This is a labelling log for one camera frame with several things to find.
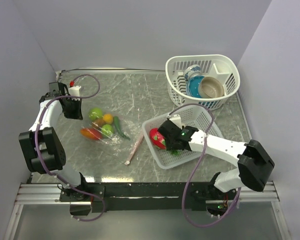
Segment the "fake green chili pepper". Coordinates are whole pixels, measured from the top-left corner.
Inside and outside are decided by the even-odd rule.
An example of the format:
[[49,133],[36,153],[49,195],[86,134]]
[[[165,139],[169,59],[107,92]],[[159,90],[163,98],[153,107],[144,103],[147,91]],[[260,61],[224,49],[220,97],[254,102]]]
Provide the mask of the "fake green chili pepper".
[[114,116],[113,117],[113,125],[114,125],[114,128],[116,129],[117,133],[123,138],[123,139],[126,139],[126,140],[131,140],[129,136],[125,135],[125,133],[122,131],[122,128],[121,128],[121,122],[120,122],[120,119],[118,116]]

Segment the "clear zip top bag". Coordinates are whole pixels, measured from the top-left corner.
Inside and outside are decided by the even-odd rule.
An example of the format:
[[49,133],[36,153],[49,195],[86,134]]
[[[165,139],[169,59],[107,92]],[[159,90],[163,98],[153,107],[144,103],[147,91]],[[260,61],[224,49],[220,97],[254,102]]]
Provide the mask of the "clear zip top bag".
[[[92,121],[89,119],[89,111],[88,111],[88,115],[87,115],[89,124],[86,126],[83,126],[82,128],[94,128],[92,126]],[[112,114],[113,117],[118,116],[111,112],[107,112],[107,111],[103,111],[103,110],[102,110],[102,112],[103,112],[103,115],[104,114]],[[122,138],[117,133],[114,123],[111,124],[114,129],[114,134],[112,136],[104,135],[102,133],[101,128],[99,128],[99,129],[94,128],[102,134],[103,137],[101,140],[92,140],[92,139],[84,137],[81,133],[80,134],[86,139],[89,139],[91,141],[99,143],[100,148],[103,151],[105,151],[108,155],[121,158],[122,161],[124,162],[124,164],[126,166],[129,166],[133,160],[133,157],[136,155],[139,146],[141,145],[141,143],[144,139],[144,135],[141,131],[137,135],[133,135],[132,130],[123,129],[123,127],[128,126],[128,123],[126,121],[122,120],[120,117],[119,117],[119,120],[120,120],[120,125],[121,125],[122,131],[124,132],[125,135],[130,137],[130,140]]]

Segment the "fake green apple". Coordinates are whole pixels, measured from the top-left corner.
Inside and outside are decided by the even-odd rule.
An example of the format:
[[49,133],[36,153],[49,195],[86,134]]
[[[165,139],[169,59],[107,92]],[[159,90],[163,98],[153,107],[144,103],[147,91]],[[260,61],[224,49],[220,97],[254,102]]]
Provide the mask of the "fake green apple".
[[103,111],[102,109],[95,107],[95,108],[91,108],[89,113],[88,113],[88,117],[89,119],[93,122],[97,119],[102,119],[103,118]]
[[105,124],[101,127],[101,132],[107,136],[107,137],[111,137],[114,134],[114,128],[112,127],[111,124]]

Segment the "fake brown kiwi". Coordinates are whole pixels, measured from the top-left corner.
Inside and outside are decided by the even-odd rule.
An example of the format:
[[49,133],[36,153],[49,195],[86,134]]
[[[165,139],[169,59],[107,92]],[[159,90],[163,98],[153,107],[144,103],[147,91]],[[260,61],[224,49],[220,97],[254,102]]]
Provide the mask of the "fake brown kiwi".
[[92,126],[96,129],[101,129],[106,122],[102,118],[97,118],[92,122]]

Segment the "fake red dragon fruit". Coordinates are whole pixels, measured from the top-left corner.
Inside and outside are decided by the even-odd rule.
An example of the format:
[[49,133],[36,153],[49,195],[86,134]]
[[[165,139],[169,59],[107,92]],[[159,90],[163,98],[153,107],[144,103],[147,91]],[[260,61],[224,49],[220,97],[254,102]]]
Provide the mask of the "fake red dragon fruit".
[[166,150],[165,138],[158,132],[158,128],[152,128],[149,132],[149,137],[154,146],[161,150]]

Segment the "fake orange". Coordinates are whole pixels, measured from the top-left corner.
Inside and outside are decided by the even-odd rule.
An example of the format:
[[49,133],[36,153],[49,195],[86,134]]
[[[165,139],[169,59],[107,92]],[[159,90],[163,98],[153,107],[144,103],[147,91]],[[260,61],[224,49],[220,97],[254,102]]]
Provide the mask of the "fake orange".
[[114,121],[114,116],[110,113],[106,113],[102,116],[102,119],[106,124],[112,125]]

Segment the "fake carrot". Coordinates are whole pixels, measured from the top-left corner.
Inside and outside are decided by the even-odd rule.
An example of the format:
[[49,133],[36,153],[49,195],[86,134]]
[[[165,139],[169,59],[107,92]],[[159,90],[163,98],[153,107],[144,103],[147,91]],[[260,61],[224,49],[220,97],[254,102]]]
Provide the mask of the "fake carrot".
[[103,138],[103,135],[94,128],[82,128],[80,133],[82,136],[95,141],[99,141]]

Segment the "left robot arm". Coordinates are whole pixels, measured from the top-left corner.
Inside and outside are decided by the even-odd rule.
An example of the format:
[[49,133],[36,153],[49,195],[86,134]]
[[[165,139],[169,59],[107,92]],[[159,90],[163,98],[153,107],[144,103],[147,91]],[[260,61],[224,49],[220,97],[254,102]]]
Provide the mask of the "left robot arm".
[[63,179],[65,191],[78,201],[87,199],[90,189],[83,175],[66,164],[66,153],[54,129],[61,114],[67,119],[82,120],[82,87],[67,87],[61,82],[49,83],[49,92],[39,100],[40,110],[32,127],[19,134],[19,144],[30,172]]

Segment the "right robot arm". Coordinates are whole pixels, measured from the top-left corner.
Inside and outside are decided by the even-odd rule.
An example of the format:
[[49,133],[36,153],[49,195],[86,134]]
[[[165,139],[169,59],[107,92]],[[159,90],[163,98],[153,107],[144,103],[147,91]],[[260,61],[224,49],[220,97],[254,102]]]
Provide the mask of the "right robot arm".
[[167,150],[198,152],[211,155],[232,164],[235,168],[217,172],[202,190],[202,194],[213,200],[226,193],[247,187],[263,192],[275,167],[275,163],[260,142],[228,140],[208,133],[195,126],[180,125],[167,119],[158,128],[165,140]]

